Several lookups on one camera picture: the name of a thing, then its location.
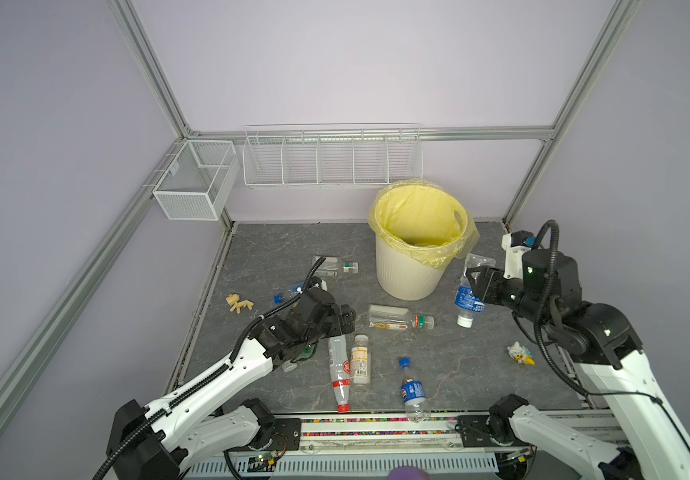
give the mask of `clear plastic bottle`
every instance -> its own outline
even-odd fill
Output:
[[[412,422],[421,422],[430,419],[430,405],[425,398],[425,390],[417,380],[412,363],[409,359],[400,359],[401,367],[401,396],[406,408],[406,417]]]
[[[337,400],[337,411],[348,413],[350,404],[347,401],[350,390],[350,360],[347,359],[345,336],[329,338],[329,374],[334,387],[334,398]]]
[[[473,326],[473,318],[477,313],[483,312],[486,304],[475,298],[470,282],[465,275],[468,268],[474,266],[494,266],[494,259],[486,256],[469,254],[465,258],[465,269],[462,271],[462,276],[459,277],[459,287],[457,288],[457,296],[454,303],[457,306],[457,325],[470,328]]]
[[[417,315],[400,306],[371,304],[366,318],[369,326],[385,330],[432,330],[436,324],[432,316]]]
[[[314,264],[319,258],[319,256],[314,256],[312,263]],[[337,276],[339,274],[358,274],[358,262],[342,260],[336,256],[328,256],[314,273],[315,276],[320,277]]]
[[[372,380],[369,363],[369,337],[356,335],[356,346],[350,349],[350,386],[354,390],[368,388]]]

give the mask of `toy figurine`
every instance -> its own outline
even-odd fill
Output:
[[[534,360],[532,360],[532,352],[518,342],[513,343],[508,347],[508,354],[518,363],[525,363],[526,365],[534,364]]]

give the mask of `white wire basket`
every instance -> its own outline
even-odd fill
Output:
[[[416,124],[246,127],[248,187],[384,187],[421,177]]]
[[[232,141],[187,140],[153,195],[172,220],[219,220],[239,169]]]

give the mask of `white trash can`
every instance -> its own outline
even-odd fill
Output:
[[[379,191],[369,225],[376,234],[377,279],[401,300],[430,295],[455,256],[478,242],[472,216],[441,187],[404,180]]]

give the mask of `white wall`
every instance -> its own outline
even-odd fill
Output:
[[[690,2],[642,5],[516,227],[550,218],[690,433]]]
[[[194,130],[552,124],[612,0],[138,0]]]
[[[0,1],[0,379],[173,139],[102,0]]]
[[[446,188],[476,218],[502,218],[541,145],[539,140],[429,141],[425,178]],[[237,148],[241,156],[242,148]],[[227,201],[238,221],[366,220],[378,189],[250,189],[243,173]]]
[[[0,379],[173,139],[102,0],[0,1]],[[115,409],[163,391],[219,238],[152,206],[2,436],[1,479],[94,472]]]
[[[164,393],[220,241],[153,204],[0,439],[0,479],[90,478],[115,411]]]

